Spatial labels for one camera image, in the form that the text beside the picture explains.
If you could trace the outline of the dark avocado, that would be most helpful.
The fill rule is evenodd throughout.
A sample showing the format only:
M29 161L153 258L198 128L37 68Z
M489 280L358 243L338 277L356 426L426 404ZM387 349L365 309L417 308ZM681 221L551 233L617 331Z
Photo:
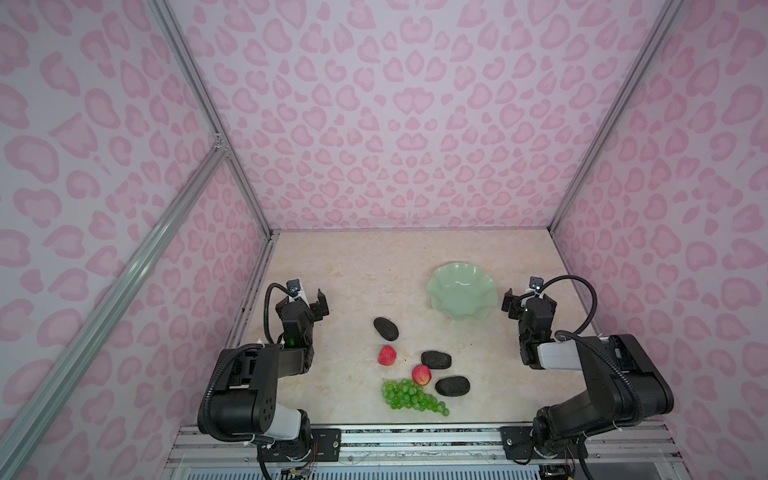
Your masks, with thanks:
M386 341L393 342L399 338L399 328L395 323L385 317L376 317L373 326L379 335Z
M470 381L464 376L450 376L439 379L435 384L436 392L445 397L461 397L471 390Z
M421 353L421 363L431 370L446 370L452 366L452 357L450 354L428 350Z

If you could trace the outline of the red apple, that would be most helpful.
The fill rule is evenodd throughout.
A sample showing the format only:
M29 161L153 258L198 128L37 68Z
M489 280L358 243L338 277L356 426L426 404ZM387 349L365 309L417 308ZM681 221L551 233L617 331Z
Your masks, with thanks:
M378 355L378 363L382 366L392 366L395 364L396 360L396 350L389 345L383 346Z
M432 373L428 366L417 365L413 368L411 377L417 385L426 386L432 380Z

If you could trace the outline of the green grape bunch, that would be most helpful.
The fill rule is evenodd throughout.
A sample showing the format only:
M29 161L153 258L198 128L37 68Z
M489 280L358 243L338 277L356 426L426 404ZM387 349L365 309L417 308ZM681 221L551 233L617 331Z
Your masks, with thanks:
M450 410L444 401L424 391L412 380L385 380L381 387L384 402L393 410L412 409L418 412L430 411L445 417Z

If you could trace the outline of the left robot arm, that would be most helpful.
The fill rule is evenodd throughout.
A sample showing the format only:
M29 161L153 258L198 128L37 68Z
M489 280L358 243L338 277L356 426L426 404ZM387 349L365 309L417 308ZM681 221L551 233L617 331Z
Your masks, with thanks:
M279 343L223 350L203 393L197 427L223 443L253 444L269 461L304 461L313 452L308 414L279 404L278 380L303 375L314 360L314 326L329 315L326 296L309 303L298 283L283 288L275 306L283 325Z

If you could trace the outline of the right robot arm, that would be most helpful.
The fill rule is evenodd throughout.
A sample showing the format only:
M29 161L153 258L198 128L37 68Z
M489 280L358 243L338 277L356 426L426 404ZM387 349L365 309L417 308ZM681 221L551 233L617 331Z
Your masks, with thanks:
M634 427L667 414L672 390L639 341L630 334L608 337L554 331L557 304L544 293L504 295L501 310L518 322L522 363L533 370L582 374L585 390L540 408L527 430L504 427L509 460L527 464L568 453L582 455L588 438Z

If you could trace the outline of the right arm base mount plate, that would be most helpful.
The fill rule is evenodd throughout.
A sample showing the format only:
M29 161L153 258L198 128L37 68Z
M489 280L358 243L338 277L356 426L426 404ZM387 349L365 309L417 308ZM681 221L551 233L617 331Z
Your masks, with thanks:
M502 426L499 429L505 458L520 465L544 460L586 460L586 437L551 439L532 425Z

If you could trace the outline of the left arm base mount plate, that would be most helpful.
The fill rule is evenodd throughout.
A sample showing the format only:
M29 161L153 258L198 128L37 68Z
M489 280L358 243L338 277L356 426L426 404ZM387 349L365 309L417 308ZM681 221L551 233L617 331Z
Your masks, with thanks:
M312 427L301 431L294 440L276 441L264 459L283 463L337 462L341 443L340 429Z

